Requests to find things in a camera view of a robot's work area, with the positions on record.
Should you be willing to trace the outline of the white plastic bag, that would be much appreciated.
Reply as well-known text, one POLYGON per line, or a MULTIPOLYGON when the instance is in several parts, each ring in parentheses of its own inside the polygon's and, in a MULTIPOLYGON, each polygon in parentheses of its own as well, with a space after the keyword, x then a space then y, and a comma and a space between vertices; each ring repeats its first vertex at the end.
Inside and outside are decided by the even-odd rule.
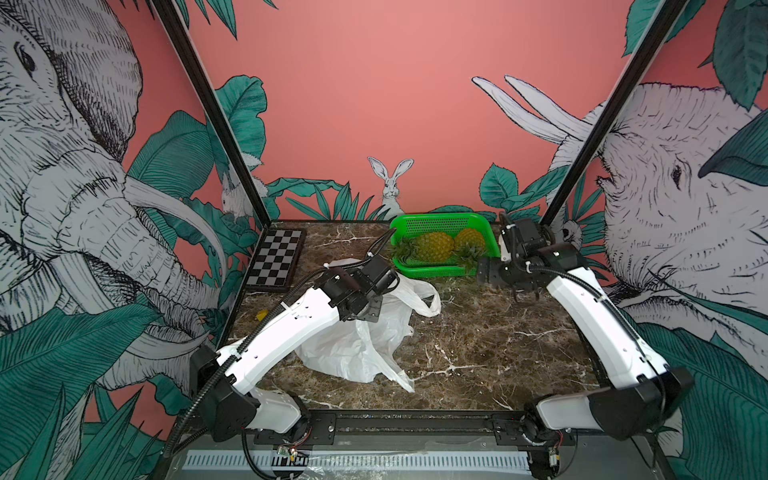
POLYGON ((394 360, 404 338, 414 333, 413 313, 434 317, 441 313, 441 299, 429 282, 399 275, 396 288, 383 296, 376 322, 339 322, 317 333, 295 353, 303 365, 327 375, 358 383, 371 383, 379 374, 406 392, 414 381, 394 360))

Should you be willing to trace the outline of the pineapple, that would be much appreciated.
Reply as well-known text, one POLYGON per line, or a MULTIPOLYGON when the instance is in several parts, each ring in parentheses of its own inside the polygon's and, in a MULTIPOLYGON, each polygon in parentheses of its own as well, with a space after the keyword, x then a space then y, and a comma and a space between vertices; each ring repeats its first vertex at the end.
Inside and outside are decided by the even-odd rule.
POLYGON ((394 246, 393 256, 403 264, 421 262, 442 264, 454 254, 454 238, 444 232, 430 232, 418 237, 404 237, 394 246))
POLYGON ((472 228, 460 231, 454 239, 454 257, 458 266, 469 274, 487 253, 483 234, 472 228))

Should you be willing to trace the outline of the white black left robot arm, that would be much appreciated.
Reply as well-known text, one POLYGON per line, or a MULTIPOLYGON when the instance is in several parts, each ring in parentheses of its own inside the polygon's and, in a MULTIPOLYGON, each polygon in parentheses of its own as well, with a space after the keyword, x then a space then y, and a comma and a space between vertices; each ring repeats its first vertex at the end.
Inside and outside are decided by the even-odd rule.
POLYGON ((197 413, 216 442, 248 430, 267 430, 293 442, 306 435, 310 414, 300 399, 257 388, 276 364, 319 332, 340 322, 378 320, 383 296, 399 283, 379 255, 324 267, 306 279, 308 289, 270 313, 257 331, 216 352, 191 360, 197 413))

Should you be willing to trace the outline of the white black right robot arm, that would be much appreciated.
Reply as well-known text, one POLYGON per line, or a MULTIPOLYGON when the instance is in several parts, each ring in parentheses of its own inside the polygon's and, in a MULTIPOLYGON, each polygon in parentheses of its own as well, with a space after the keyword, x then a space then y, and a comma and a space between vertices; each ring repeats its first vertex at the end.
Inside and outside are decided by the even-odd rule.
POLYGON ((692 391, 692 374, 670 366, 640 336, 572 244, 556 242, 549 228, 530 219, 500 220, 502 255, 479 261, 479 281, 515 292, 546 289, 574 321, 607 381, 597 390, 528 404, 522 418, 527 440, 546 444, 566 429, 626 440, 670 418, 692 391))

